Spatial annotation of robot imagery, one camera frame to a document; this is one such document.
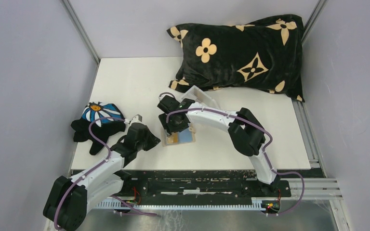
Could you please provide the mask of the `beige leather card holder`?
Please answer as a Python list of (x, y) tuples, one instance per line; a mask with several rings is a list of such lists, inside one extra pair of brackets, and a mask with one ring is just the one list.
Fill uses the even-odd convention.
[(193, 124), (190, 124), (188, 128), (185, 130), (178, 132), (178, 138), (179, 141), (177, 144), (173, 145), (167, 145), (166, 144), (166, 137), (169, 136), (168, 133), (162, 128), (161, 129), (161, 141), (162, 141), (162, 146), (167, 147), (167, 146), (174, 146), (174, 145), (179, 145), (179, 144), (187, 144), (187, 143), (193, 143), (196, 141), (195, 138), (195, 133), (196, 130), (193, 127)]

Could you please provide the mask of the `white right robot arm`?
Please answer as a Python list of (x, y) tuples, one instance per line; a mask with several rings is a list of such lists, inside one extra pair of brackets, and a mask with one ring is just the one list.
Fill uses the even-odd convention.
[(179, 102), (169, 95), (160, 99), (157, 107), (163, 112), (159, 115), (159, 120), (168, 136), (189, 128), (192, 123), (208, 125), (226, 132), (234, 148), (247, 156), (252, 163), (260, 182), (260, 193), (272, 196), (278, 191), (280, 176), (266, 153), (266, 148), (273, 138), (249, 109), (220, 110), (192, 99)]

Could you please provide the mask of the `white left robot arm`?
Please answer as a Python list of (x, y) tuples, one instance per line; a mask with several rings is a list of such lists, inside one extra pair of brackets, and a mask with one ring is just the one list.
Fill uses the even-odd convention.
[(75, 231), (86, 215), (100, 202), (115, 194), (128, 195), (132, 182), (122, 172), (139, 151), (156, 147), (161, 140), (142, 122), (131, 122), (127, 133), (94, 166), (69, 178), (60, 176), (53, 183), (43, 215), (56, 230)]

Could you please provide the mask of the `gold credit card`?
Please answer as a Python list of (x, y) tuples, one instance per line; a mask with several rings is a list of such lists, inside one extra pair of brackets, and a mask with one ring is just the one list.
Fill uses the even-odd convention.
[(169, 135), (169, 136), (166, 137), (166, 144), (167, 145), (177, 144), (178, 141), (179, 141), (178, 132), (173, 133), (172, 135)]

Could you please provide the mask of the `clear plastic card box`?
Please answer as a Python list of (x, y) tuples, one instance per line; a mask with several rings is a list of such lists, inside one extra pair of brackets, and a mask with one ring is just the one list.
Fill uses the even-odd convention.
[(192, 86), (179, 98), (179, 102), (182, 102), (184, 99), (191, 99), (198, 103), (203, 104), (204, 106), (221, 109), (217, 101), (212, 98), (210, 95), (202, 91), (197, 86)]

